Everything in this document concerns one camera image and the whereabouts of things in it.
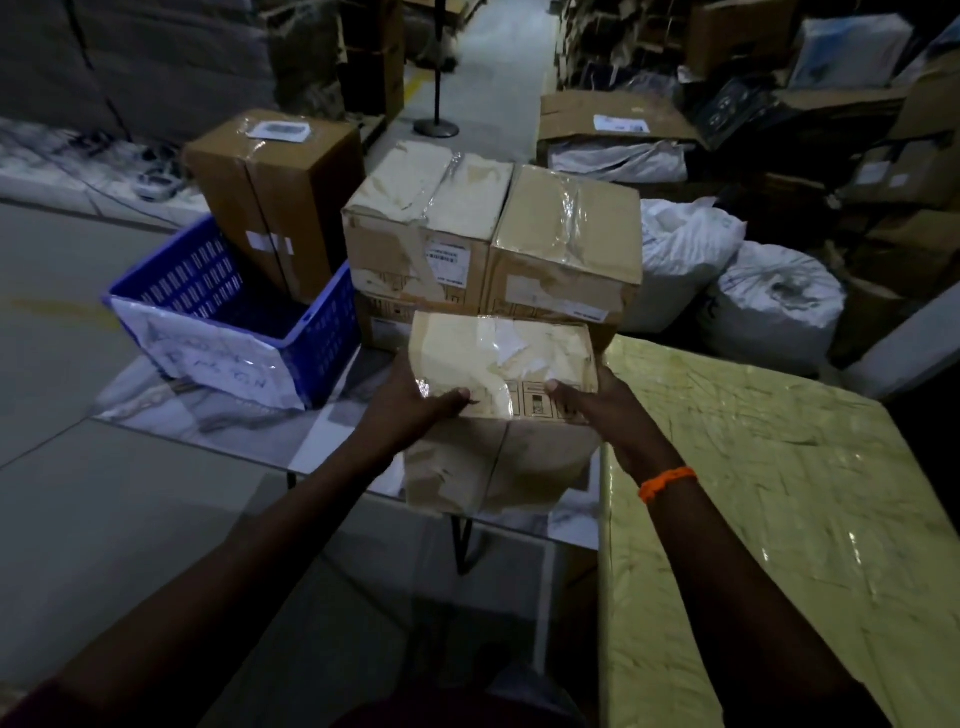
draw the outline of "white bag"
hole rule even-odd
[[[700,326],[726,359],[812,375],[827,361],[844,298],[819,260],[747,240],[710,287]]]
[[[660,333],[714,282],[736,255],[747,224],[705,197],[680,205],[640,201],[643,283],[620,324],[624,333]]]

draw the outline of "brown cardboard box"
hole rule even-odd
[[[340,0],[347,48],[379,51],[403,42],[401,0]]]
[[[660,139],[703,144],[684,115],[655,94],[570,90],[540,98],[537,164],[542,167],[547,166],[549,146],[560,141]]]
[[[490,252],[483,313],[589,322],[605,349],[643,279],[640,197],[525,165]]]
[[[384,352],[398,352],[410,342],[414,314],[418,310],[437,313],[460,313],[455,303],[402,303],[376,299],[361,293],[355,297],[360,339],[365,347]]]
[[[480,311],[490,242],[514,166],[400,142],[344,208],[354,287]]]
[[[347,49],[347,63],[338,67],[347,111],[381,114],[390,122],[403,111],[403,39],[381,51]]]
[[[597,391],[586,328],[418,312],[409,355],[422,391],[467,387],[471,404],[404,453],[408,503],[447,513],[546,513],[568,488],[582,487],[599,438],[559,409],[543,383]]]
[[[309,135],[251,137],[258,128]],[[188,144],[183,159],[227,238],[292,298],[313,303],[347,257],[339,211],[364,179],[359,133],[255,109]]]
[[[960,50],[927,62],[920,78],[910,86],[889,137],[915,139],[960,129],[957,98],[960,98]]]
[[[929,301],[960,280],[960,215],[925,209],[884,218],[851,252],[850,272]]]
[[[950,204],[960,192],[960,134],[898,141],[864,155],[842,190],[851,203]]]
[[[690,14],[686,65],[697,76],[742,58],[785,57],[798,0],[723,0],[695,5]]]

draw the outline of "orange thread bracelet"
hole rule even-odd
[[[697,474],[693,471],[693,468],[689,468],[686,465],[684,465],[682,468],[677,468],[676,470],[661,473],[657,477],[645,481],[643,485],[640,486],[640,500],[649,505],[650,501],[656,497],[657,493],[666,488],[674,480],[696,476]]]

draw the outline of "blue plastic crate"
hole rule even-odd
[[[104,303],[167,376],[270,407],[323,404],[360,343],[346,263],[312,305],[294,302],[212,216],[133,266]]]

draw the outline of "hand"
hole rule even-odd
[[[637,482],[681,468],[684,460],[657,427],[630,387],[605,366],[597,367],[599,393],[580,392],[555,379],[545,385],[550,399],[579,412],[613,446],[624,471]]]
[[[393,457],[440,420],[459,415],[469,401],[469,389],[454,389],[442,397],[421,395],[410,357],[403,349],[396,355],[387,380],[373,394],[354,435],[364,448],[383,450],[380,454],[384,457]]]

